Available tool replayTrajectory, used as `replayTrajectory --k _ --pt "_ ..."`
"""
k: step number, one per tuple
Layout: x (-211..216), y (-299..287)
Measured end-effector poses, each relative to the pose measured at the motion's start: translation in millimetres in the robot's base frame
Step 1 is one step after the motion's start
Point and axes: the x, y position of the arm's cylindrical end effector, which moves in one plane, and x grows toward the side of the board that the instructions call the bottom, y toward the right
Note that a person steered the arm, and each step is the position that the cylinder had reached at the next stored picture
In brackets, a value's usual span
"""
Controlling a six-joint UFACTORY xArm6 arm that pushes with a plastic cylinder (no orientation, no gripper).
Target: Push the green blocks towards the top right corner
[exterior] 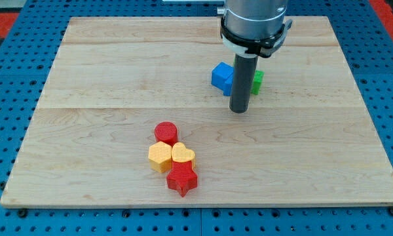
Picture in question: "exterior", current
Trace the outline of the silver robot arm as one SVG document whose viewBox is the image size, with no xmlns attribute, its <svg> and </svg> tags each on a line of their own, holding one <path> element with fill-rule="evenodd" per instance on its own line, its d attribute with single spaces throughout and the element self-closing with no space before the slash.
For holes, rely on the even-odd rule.
<svg viewBox="0 0 393 236">
<path fill-rule="evenodd" d="M 292 21 L 284 20 L 287 0 L 225 0 L 223 44 L 243 58 L 268 58 L 285 41 Z"/>
</svg>

